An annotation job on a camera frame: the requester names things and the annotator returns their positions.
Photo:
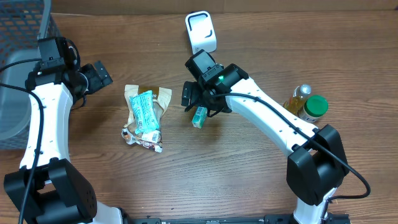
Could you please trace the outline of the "green Kleenex tissue pack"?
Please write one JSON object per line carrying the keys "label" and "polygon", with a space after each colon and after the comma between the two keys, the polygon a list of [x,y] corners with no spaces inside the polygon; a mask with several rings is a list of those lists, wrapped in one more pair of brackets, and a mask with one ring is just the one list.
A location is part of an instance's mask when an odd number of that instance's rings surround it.
{"label": "green Kleenex tissue pack", "polygon": [[195,128],[201,129],[207,117],[207,108],[199,106],[193,116],[192,124]]}

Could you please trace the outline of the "mint green wipes pack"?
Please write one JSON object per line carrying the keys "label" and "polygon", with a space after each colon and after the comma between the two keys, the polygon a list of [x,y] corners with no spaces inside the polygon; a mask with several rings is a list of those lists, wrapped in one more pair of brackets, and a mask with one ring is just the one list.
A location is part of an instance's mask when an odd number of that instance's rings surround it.
{"label": "mint green wipes pack", "polygon": [[135,134],[149,133],[160,128],[154,110],[152,90],[130,96],[129,101],[137,126]]}

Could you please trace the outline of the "brown patterned snack bag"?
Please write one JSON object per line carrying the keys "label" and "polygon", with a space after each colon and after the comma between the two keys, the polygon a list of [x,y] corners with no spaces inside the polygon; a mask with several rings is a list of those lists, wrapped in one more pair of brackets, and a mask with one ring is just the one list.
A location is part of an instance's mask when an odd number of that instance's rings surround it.
{"label": "brown patterned snack bag", "polygon": [[[148,90],[152,90],[154,110],[160,128],[155,131],[151,131],[149,133],[135,134],[134,131],[136,130],[137,126],[136,126],[136,121],[134,119],[134,114],[131,108],[131,104],[129,101],[129,97],[139,95]],[[122,128],[121,136],[125,139],[128,145],[137,144],[158,153],[162,152],[163,142],[162,142],[160,120],[167,111],[167,108],[171,101],[172,98],[171,89],[162,88],[162,87],[126,85],[124,87],[124,97],[129,110],[129,117],[127,120],[127,124],[125,124]]]}

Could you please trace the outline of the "clear plastic bottle grey cap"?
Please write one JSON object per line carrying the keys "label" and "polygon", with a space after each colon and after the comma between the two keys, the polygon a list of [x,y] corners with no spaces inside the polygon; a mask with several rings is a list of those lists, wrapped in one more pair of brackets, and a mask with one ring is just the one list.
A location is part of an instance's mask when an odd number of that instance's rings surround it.
{"label": "clear plastic bottle grey cap", "polygon": [[309,96],[312,93],[312,88],[308,84],[299,85],[293,92],[292,96],[283,104],[283,107],[294,115],[297,115],[299,110],[304,106]]}

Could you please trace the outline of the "green lid jar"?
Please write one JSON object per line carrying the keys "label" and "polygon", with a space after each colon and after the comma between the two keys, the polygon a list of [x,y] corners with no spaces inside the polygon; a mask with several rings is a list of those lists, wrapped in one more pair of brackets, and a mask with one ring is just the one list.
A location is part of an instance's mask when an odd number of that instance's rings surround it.
{"label": "green lid jar", "polygon": [[328,111],[328,102],[321,95],[311,96],[298,111],[298,117],[306,122],[314,123]]}

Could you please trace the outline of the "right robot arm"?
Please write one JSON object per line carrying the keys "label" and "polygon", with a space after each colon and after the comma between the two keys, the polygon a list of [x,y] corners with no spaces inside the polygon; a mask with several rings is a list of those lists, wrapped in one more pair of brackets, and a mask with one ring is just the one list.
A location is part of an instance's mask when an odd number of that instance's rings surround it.
{"label": "right robot arm", "polygon": [[235,64],[222,66],[206,51],[192,55],[185,66],[195,78],[185,82],[182,106],[207,108],[212,117],[235,112],[255,124],[287,158],[286,180],[297,196],[291,214],[264,217],[264,223],[349,223],[348,215],[327,211],[327,203],[349,170],[338,131],[330,125],[318,129],[267,96]]}

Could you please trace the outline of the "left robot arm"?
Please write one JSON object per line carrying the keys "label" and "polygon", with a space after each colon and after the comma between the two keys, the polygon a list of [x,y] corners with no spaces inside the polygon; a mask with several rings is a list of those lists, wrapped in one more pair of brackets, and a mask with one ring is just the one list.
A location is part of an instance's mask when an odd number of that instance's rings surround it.
{"label": "left robot arm", "polygon": [[4,177],[19,223],[128,223],[123,209],[97,200],[68,150],[72,106],[111,84],[111,76],[100,61],[81,65],[69,39],[40,39],[38,46],[41,58],[21,89],[31,105],[27,147],[19,170]]}

